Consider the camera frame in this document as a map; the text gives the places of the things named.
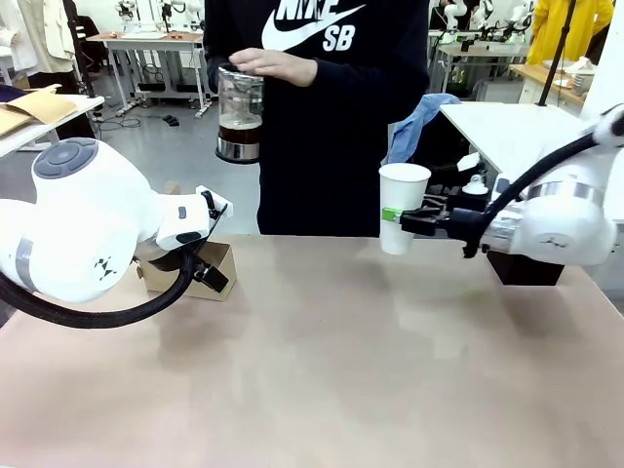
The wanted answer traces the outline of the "person's left hand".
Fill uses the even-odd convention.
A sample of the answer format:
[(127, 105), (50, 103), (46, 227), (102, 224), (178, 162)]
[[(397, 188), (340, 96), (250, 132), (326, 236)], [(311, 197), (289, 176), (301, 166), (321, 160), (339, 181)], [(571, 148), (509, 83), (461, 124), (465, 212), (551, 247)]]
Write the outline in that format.
[(232, 54), (229, 61), (241, 72), (275, 78), (301, 88), (310, 87), (318, 73), (317, 61), (273, 50), (247, 48)]

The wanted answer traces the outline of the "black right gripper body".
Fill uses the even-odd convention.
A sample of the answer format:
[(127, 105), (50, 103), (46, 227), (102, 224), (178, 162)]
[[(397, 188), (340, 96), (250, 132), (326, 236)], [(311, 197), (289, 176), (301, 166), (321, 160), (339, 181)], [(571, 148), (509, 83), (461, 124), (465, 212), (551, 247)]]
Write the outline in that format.
[(488, 224), (482, 212), (455, 208), (440, 221), (440, 228), (454, 240), (480, 240)]

